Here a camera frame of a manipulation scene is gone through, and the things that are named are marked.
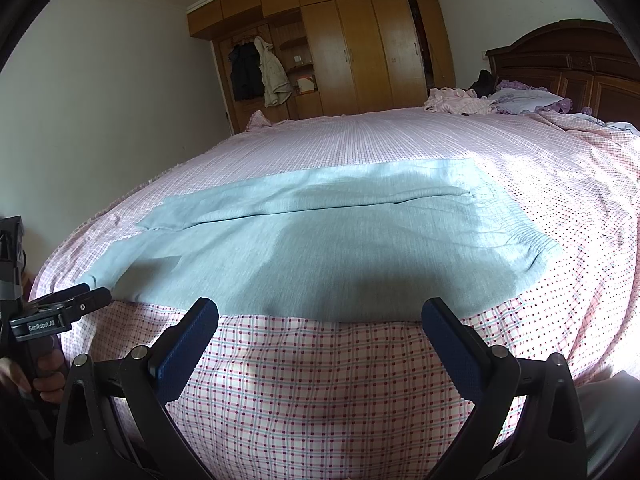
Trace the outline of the person's left hand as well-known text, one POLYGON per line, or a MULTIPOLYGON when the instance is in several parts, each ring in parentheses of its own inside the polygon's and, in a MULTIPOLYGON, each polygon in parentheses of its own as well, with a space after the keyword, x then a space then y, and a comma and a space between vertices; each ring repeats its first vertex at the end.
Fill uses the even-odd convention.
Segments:
POLYGON ((28 379, 21 367, 9 358, 1 359, 1 387, 11 394, 31 393, 35 390, 44 402, 60 404, 63 400, 66 364, 60 349, 53 349, 37 361, 39 376, 28 379))

